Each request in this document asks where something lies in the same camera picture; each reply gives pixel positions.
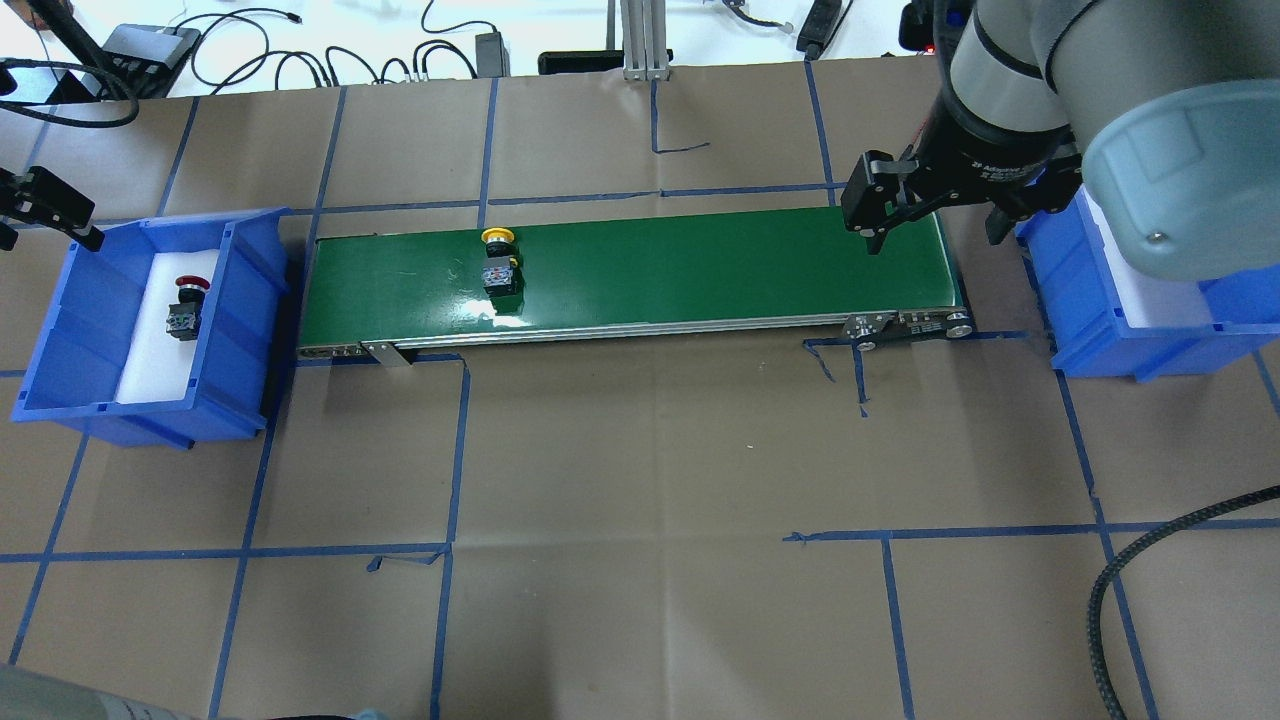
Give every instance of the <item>conveyor belt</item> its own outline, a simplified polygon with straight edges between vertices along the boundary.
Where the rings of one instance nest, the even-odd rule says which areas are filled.
[[[630,337],[964,310],[936,218],[881,255],[838,208],[512,228],[525,277],[494,313],[479,231],[321,240],[300,354]]]

